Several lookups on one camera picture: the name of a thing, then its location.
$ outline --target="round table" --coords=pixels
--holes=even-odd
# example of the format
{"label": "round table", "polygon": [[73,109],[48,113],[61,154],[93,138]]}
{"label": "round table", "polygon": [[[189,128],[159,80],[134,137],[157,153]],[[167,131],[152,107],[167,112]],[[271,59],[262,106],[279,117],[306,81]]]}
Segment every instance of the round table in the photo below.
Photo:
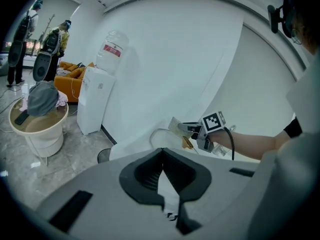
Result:
{"label": "round table", "polygon": [[15,120],[22,113],[19,110],[22,104],[21,98],[13,105],[9,113],[9,123],[17,134],[25,137],[37,157],[46,158],[45,164],[48,165],[47,158],[57,153],[64,142],[62,123],[68,116],[68,104],[58,106],[43,116],[29,115],[21,125],[18,125]]}

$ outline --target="person in yellow shirt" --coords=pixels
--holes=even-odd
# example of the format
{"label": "person in yellow shirt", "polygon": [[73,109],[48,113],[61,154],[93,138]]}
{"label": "person in yellow shirt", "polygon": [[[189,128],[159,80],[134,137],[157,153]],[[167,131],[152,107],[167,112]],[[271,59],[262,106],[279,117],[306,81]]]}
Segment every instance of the person in yellow shirt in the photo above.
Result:
{"label": "person in yellow shirt", "polygon": [[65,55],[65,50],[67,48],[68,40],[69,40],[69,29],[71,27],[71,21],[65,20],[62,24],[57,27],[51,29],[48,33],[50,35],[54,30],[59,29],[59,49],[56,54],[53,54],[51,57],[51,63],[49,66],[49,70],[44,78],[45,81],[54,81],[57,73],[58,61],[59,58],[62,58]]}

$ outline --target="person in white shirt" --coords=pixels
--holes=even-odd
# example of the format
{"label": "person in white shirt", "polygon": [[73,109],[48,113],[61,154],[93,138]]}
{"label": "person in white shirt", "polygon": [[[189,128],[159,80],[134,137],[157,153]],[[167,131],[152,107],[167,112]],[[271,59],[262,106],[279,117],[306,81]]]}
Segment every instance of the person in white shirt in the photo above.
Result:
{"label": "person in white shirt", "polygon": [[38,23],[38,18],[39,18],[37,12],[41,9],[42,4],[43,4],[42,0],[36,1],[34,3],[34,5],[32,6],[32,9],[23,14],[23,19],[27,15],[30,16],[31,23],[30,23],[30,27],[29,27],[29,29],[23,39],[22,51],[21,51],[19,61],[16,64],[16,66],[9,67],[8,77],[7,77],[7,80],[8,80],[7,87],[12,87],[14,80],[15,80],[16,85],[20,85],[24,82],[24,80],[22,79],[22,69],[23,69],[24,57],[25,57],[26,50],[27,50],[26,39],[29,38],[31,36],[32,32],[34,32],[36,29],[36,26]]}

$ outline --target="black pants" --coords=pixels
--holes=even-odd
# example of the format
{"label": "black pants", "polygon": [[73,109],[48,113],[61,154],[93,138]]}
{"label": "black pants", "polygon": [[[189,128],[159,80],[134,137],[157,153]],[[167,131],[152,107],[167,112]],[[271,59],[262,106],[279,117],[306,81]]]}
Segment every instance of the black pants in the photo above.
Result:
{"label": "black pants", "polygon": [[22,79],[22,69],[24,66],[24,58],[26,55],[26,50],[27,50],[27,42],[22,43],[22,51],[21,55],[19,58],[18,63],[15,66],[10,66],[9,71],[8,71],[8,82],[10,85],[13,84],[14,80],[15,83],[18,84],[21,82]]}
{"label": "black pants", "polygon": [[48,70],[48,73],[46,74],[44,80],[45,81],[54,81],[55,80],[55,76],[56,76],[56,73],[57,73],[57,67],[58,67],[58,61],[59,61],[59,58],[58,58],[58,55],[55,54],[51,57],[51,63],[50,63],[50,66],[49,66],[49,70]]}

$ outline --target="person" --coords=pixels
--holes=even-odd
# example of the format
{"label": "person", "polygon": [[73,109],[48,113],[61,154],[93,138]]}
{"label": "person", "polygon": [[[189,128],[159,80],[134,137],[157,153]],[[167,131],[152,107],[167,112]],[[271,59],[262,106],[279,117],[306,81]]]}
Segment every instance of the person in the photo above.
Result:
{"label": "person", "polygon": [[45,81],[54,81],[57,73],[58,61],[59,58],[62,58],[65,55],[65,50],[67,48],[69,40],[69,29],[71,28],[71,21],[65,20],[62,24],[57,27],[54,27],[48,35],[50,35],[54,30],[59,29],[59,34],[61,35],[60,48],[56,54],[53,54],[51,57],[51,63],[48,69],[44,80]]}
{"label": "person", "polygon": [[22,69],[23,69],[24,58],[27,50],[26,39],[29,38],[31,36],[31,33],[34,32],[36,29],[38,19],[39,19],[37,12],[41,9],[42,5],[43,5],[43,1],[37,0],[32,6],[32,9],[28,11],[28,16],[30,16],[31,18],[31,23],[22,43],[22,51],[19,57],[19,61],[16,64],[16,66],[9,67],[8,76],[7,76],[7,81],[8,81],[7,87],[9,88],[12,87],[14,81],[16,85],[23,84],[25,81],[22,79]]}
{"label": "person", "polygon": [[[300,7],[295,6],[292,9],[292,20],[291,20],[291,38],[294,43],[303,45],[312,55],[315,55],[318,50],[319,36],[316,31],[316,27],[312,24],[312,17],[308,16],[308,8],[303,5]],[[280,147],[289,141],[291,138],[297,137],[302,133],[302,129],[295,118],[291,123],[284,128],[276,136],[257,136],[257,135],[246,135],[237,132],[232,132],[234,141],[235,151],[246,157],[261,160],[264,153],[271,150],[278,150]],[[230,137],[224,130],[213,132],[209,135],[211,142],[218,143],[228,149],[232,148]]]}

